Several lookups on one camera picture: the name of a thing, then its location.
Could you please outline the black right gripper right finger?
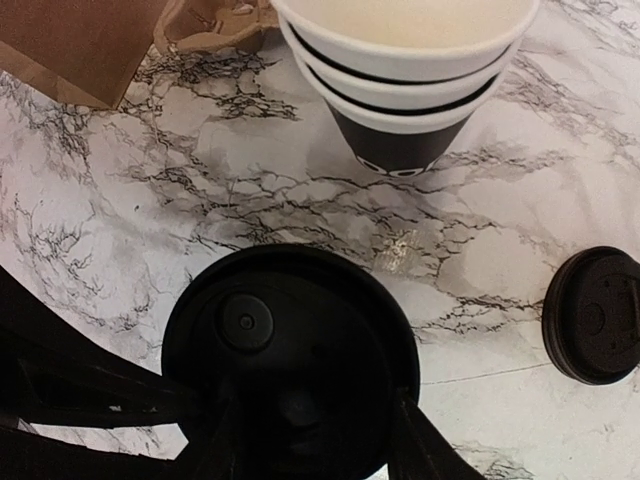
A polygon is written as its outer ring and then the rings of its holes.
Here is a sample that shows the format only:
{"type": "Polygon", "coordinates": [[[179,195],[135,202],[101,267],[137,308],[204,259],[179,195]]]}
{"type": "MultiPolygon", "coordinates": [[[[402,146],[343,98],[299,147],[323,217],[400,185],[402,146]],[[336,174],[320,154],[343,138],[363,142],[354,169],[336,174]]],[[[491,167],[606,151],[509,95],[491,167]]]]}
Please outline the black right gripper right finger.
{"type": "Polygon", "coordinates": [[[406,390],[393,401],[389,478],[403,480],[484,480],[442,436],[406,390]]]}

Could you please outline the black plastic cup lid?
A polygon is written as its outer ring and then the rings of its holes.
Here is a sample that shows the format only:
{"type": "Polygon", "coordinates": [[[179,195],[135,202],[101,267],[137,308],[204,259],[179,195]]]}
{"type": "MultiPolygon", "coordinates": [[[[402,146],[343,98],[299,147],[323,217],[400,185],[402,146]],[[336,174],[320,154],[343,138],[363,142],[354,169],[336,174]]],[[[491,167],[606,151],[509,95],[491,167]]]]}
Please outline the black plastic cup lid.
{"type": "Polygon", "coordinates": [[[176,302],[162,372],[204,409],[238,406],[244,479],[366,479],[386,461],[397,391],[419,394],[409,321],[337,254],[250,247],[202,271],[176,302]]]}

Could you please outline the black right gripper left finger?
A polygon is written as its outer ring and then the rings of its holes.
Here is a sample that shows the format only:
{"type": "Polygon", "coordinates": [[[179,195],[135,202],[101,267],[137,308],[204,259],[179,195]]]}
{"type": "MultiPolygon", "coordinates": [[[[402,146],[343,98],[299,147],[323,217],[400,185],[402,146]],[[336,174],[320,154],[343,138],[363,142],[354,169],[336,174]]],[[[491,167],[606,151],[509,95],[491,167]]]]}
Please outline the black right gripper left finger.
{"type": "Polygon", "coordinates": [[[277,413],[270,401],[216,401],[189,439],[193,479],[275,479],[270,466],[277,413]]]}

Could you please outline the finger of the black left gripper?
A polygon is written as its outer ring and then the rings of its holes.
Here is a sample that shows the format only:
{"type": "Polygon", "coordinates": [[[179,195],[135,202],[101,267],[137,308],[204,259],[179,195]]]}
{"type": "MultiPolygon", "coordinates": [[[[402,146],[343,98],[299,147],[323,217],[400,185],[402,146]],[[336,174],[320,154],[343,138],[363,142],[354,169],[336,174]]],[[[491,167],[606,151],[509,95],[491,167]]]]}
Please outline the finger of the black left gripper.
{"type": "Polygon", "coordinates": [[[1,428],[3,479],[193,479],[178,461],[88,449],[1,428]]]}
{"type": "Polygon", "coordinates": [[[72,328],[28,336],[3,327],[1,410],[29,423],[111,429],[177,423],[199,413],[200,399],[72,328]]]}

